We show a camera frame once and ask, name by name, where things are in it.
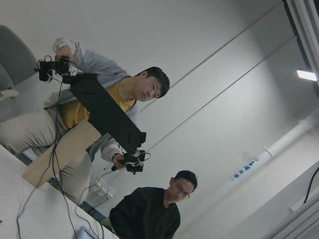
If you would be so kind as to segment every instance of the chair backrest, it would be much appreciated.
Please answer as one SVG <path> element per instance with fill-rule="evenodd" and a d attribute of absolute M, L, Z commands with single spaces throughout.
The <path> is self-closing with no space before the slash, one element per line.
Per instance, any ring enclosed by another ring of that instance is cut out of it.
<path fill-rule="evenodd" d="M 0 25 L 0 90 L 34 75 L 37 60 L 26 44 L 9 28 Z"/>

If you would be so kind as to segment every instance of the young man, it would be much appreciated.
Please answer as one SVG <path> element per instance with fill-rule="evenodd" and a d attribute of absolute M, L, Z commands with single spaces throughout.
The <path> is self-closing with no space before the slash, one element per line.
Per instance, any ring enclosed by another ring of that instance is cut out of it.
<path fill-rule="evenodd" d="M 137 188 L 111 210 L 111 226 L 120 239 L 171 239 L 180 223 L 176 203 L 189 198 L 196 187 L 196 175 L 183 170 L 166 190 Z"/>
<path fill-rule="evenodd" d="M 158 67 L 130 76 L 114 61 L 67 38 L 58 38 L 53 43 L 53 50 L 56 61 L 64 55 L 82 72 L 99 74 L 101 85 L 133 122 L 138 114 L 137 101 L 160 98 L 169 90 L 169 79 Z M 43 110 L 1 123 L 0 144 L 14 155 L 28 148 L 50 146 L 88 114 L 69 90 L 54 93 L 45 102 Z M 61 170 L 64 194 L 75 203 L 82 203 L 87 196 L 86 190 L 80 198 L 83 189 L 89 185 L 92 161 L 99 149 L 103 159 L 113 161 L 118 169 L 123 169 L 120 145 L 108 133 L 103 135 Z"/>

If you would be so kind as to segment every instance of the white table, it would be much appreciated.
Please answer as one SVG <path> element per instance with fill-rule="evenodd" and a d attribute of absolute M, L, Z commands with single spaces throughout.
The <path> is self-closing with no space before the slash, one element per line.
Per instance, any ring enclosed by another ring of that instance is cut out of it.
<path fill-rule="evenodd" d="M 22 178 L 25 165 L 0 145 L 0 237 L 18 238 L 16 218 L 34 186 Z M 66 199 L 76 233 L 88 223 L 76 216 L 75 204 Z M 100 224 L 79 207 L 77 213 L 87 219 L 93 231 L 102 238 Z M 45 183 L 32 194 L 19 218 L 22 239 L 75 239 L 65 200 L 60 192 Z M 117 239 L 103 227 L 105 239 Z"/>

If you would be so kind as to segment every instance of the man with glasses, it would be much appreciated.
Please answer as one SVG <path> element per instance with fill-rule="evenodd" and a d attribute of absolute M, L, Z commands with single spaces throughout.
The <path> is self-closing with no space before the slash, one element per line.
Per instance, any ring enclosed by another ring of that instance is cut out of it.
<path fill-rule="evenodd" d="M 183 170 L 166 190 L 137 188 L 111 210 L 112 229 L 120 239 L 171 239 L 180 224 L 176 203 L 189 198 L 196 187 L 196 175 Z"/>

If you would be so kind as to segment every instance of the light gray jacket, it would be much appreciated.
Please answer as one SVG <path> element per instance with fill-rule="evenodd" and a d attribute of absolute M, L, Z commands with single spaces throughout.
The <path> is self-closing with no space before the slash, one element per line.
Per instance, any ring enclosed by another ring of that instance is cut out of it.
<path fill-rule="evenodd" d="M 129 76 L 129 74 L 119 67 L 114 61 L 94 51 L 87 50 L 80 42 L 74 42 L 67 38 L 58 38 L 53 43 L 53 51 L 58 53 L 59 49 L 64 45 L 68 45 L 71 48 L 74 55 L 73 61 L 77 64 L 79 70 L 86 73 L 99 74 L 98 81 L 104 88 Z M 68 89 L 61 91 L 59 104 L 64 104 L 74 100 L 76 100 L 76 98 Z M 44 107 L 53 106 L 57 104 L 57 102 L 58 92 L 53 93 L 45 101 Z M 136 102 L 136 104 L 134 104 L 134 106 L 130 108 L 126 114 L 134 123 L 136 123 L 138 102 Z M 115 153 L 122 153 L 120 145 L 108 133 L 91 145 L 89 154 L 92 160 L 99 148 L 101 149 L 102 158 L 109 162 L 111 162 L 111 158 Z"/>

